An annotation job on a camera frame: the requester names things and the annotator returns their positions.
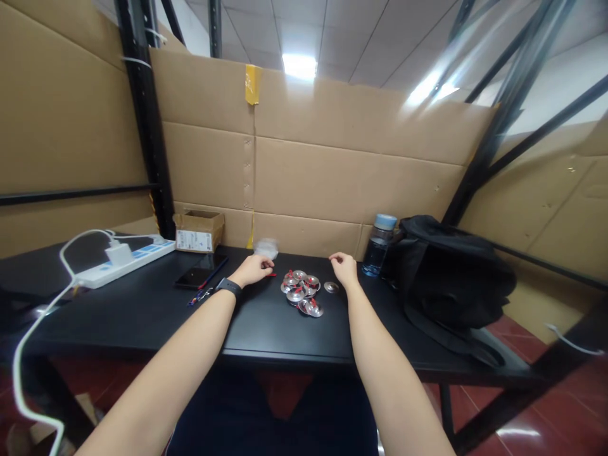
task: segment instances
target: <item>smartwatch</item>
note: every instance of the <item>smartwatch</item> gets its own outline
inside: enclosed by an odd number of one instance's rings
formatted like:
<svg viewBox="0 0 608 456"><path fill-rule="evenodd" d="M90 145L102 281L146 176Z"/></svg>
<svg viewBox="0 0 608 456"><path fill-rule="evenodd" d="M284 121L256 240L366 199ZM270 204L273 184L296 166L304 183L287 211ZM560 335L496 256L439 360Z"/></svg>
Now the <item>smartwatch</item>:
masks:
<svg viewBox="0 0 608 456"><path fill-rule="evenodd" d="M216 292L221 289L226 289L232 292L237 299L239 298L239 296L241 296L241 293L243 292L243 289L241 287L226 278L223 278L220 283L217 284L217 287L215 287Z"/></svg>

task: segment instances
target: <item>red tile floor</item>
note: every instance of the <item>red tile floor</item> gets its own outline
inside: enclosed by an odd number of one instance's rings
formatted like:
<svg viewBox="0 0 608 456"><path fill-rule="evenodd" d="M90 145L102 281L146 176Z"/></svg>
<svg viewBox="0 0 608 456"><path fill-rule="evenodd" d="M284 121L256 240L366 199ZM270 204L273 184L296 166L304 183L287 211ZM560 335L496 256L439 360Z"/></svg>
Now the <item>red tile floor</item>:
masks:
<svg viewBox="0 0 608 456"><path fill-rule="evenodd" d="M490 331L528 362L546 346L508 317L491 325ZM103 359L61 358L54 361L74 394L88 392L97 408L107 412L143 368L141 364ZM260 373L258 376L270 406L278 417L288 417L310 376ZM437 385L426 385L439 410ZM474 417L497 394L498 388L452 386L452 410L456 430ZM0 372L0 456L15 422L27 424L15 410L8 371ZM490 439L470 453L475 456L607 456L608 455L608 360L583 366L539 399Z"/></svg>

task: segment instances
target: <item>power strip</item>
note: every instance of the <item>power strip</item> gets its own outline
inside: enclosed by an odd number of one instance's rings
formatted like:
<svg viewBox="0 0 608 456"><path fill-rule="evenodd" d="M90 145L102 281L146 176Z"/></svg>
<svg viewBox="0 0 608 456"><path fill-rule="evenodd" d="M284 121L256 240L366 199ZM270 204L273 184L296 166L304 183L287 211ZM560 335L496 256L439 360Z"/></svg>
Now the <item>power strip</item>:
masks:
<svg viewBox="0 0 608 456"><path fill-rule="evenodd" d="M167 241L164 244L145 246L133 252L133 261L123 266L113 266L111 262L92 267L86 271L76 274L78 284L86 288L99 288L109 284L116 279L126 276L154 260L164 257L167 253L175 250L175 241Z"/></svg>

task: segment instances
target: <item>cardboard box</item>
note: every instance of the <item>cardboard box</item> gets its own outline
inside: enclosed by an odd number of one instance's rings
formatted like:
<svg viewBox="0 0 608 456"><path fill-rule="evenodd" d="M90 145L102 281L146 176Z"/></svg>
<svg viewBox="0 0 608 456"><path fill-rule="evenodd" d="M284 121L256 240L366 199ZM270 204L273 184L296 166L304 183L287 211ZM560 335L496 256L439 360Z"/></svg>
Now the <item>cardboard box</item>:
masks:
<svg viewBox="0 0 608 456"><path fill-rule="evenodd" d="M222 240L224 214L211 211L191 210L173 216L177 229L176 248L195 253L213 252Z"/></svg>

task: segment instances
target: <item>water bottle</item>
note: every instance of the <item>water bottle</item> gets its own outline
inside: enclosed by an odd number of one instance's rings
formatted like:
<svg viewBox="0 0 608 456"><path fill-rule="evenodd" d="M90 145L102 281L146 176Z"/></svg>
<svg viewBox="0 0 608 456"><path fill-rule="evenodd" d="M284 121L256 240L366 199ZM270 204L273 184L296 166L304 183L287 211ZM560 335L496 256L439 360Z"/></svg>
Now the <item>water bottle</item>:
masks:
<svg viewBox="0 0 608 456"><path fill-rule="evenodd" d="M367 250L363 259L363 266L361 267L365 275L377 277L380 274L386 250L391 239L393 239L393 229L396 223L397 218L392 215L376 215L376 222L367 242Z"/></svg>

